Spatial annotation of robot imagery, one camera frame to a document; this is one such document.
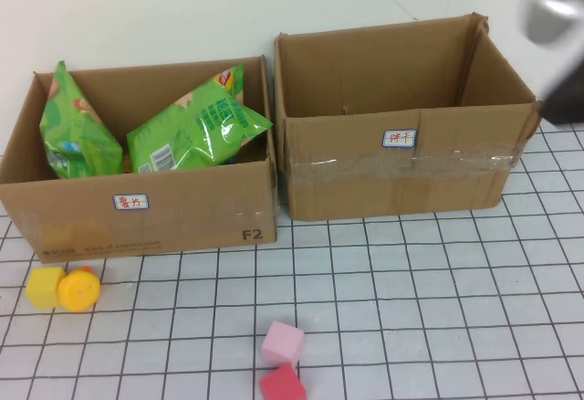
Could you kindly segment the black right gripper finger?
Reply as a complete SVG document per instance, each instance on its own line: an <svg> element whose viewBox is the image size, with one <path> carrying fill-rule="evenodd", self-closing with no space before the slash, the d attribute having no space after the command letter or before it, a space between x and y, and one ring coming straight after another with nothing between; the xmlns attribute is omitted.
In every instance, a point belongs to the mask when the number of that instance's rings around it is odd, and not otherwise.
<svg viewBox="0 0 584 400"><path fill-rule="evenodd" d="M583 67L577 67L544 98L541 117L554 125L582 123L583 99Z"/></svg>

